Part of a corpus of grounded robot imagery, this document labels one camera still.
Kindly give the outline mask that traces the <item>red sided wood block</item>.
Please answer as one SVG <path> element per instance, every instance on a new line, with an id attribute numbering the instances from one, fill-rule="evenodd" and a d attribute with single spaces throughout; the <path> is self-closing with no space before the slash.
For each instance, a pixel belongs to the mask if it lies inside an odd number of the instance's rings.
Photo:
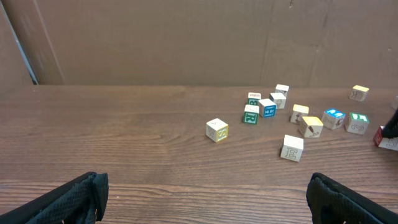
<path id="1" fill-rule="evenodd" d="M 382 130 L 384 126 L 380 126 L 373 137 L 374 144 L 377 147 L 398 151 L 398 137 L 396 138 L 385 138 L 382 137 Z"/>

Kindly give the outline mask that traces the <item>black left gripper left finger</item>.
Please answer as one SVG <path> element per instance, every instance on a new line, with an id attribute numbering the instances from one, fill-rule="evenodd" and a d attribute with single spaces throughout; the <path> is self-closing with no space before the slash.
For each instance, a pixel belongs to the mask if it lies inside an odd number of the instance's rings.
<path id="1" fill-rule="evenodd" d="M 108 174 L 87 172 L 1 215 L 1 223 L 94 224 L 104 217 L 108 195 Z"/>

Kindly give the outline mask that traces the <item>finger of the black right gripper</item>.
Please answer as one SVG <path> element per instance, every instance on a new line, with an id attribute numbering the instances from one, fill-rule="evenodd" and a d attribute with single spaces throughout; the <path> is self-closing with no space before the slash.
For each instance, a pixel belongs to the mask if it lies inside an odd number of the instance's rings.
<path id="1" fill-rule="evenodd" d="M 389 139 L 398 137 L 398 110 L 396 110 L 393 117 L 385 125 L 381 135 L 382 137 Z"/>

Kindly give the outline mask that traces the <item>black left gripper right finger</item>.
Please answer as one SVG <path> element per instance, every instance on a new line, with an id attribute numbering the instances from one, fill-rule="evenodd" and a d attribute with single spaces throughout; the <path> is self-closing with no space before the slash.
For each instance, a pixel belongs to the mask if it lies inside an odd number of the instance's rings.
<path id="1" fill-rule="evenodd" d="M 314 173 L 306 191 L 313 224 L 397 223 L 397 214 L 322 173 Z"/>

